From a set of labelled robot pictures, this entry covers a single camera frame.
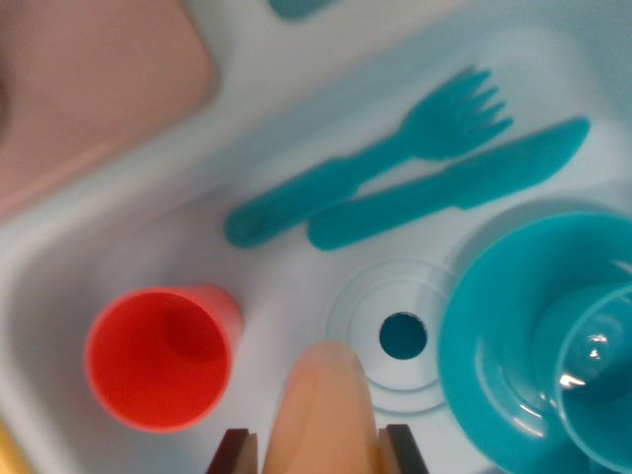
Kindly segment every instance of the fork handle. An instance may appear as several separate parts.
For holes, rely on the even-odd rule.
[[[361,183],[381,175],[412,155],[404,133],[397,131],[348,158]]]
[[[224,233],[237,247],[255,247],[349,198],[358,186],[348,160],[326,161],[233,210]]]
[[[335,158],[255,197],[233,210],[224,233],[237,247],[251,248],[350,198],[361,183],[405,160],[394,136],[351,158]]]

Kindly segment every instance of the cup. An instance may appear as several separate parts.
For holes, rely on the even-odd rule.
[[[572,291],[540,318],[533,376],[588,457],[632,472],[632,283]]]
[[[110,303],[89,331],[90,388],[131,427],[182,430],[221,400],[243,327],[239,306],[217,286],[132,291]]]

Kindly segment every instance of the plastic cutlery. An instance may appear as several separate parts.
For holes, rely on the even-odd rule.
[[[586,118],[566,120],[435,175],[336,205],[310,221],[307,235],[315,247],[334,250],[446,207],[469,209],[537,185],[575,155],[589,129]]]
[[[485,108],[498,92],[476,94],[491,72],[469,68],[419,102],[399,130],[350,158],[328,160],[233,210],[225,223],[228,240],[250,248],[350,198],[364,182],[412,156],[445,159],[467,153],[513,120],[495,121],[505,105]]]

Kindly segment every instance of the teal plastic cup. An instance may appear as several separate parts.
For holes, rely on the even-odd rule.
[[[577,447],[607,469],[632,473],[632,282],[556,300],[533,332],[531,364]]]

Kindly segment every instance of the teal plastic bowl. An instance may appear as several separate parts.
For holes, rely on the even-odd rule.
[[[586,286],[629,281],[632,222],[564,213],[498,240],[452,292],[438,342],[445,400],[472,443],[515,474],[591,474],[531,370],[531,339],[554,301]]]

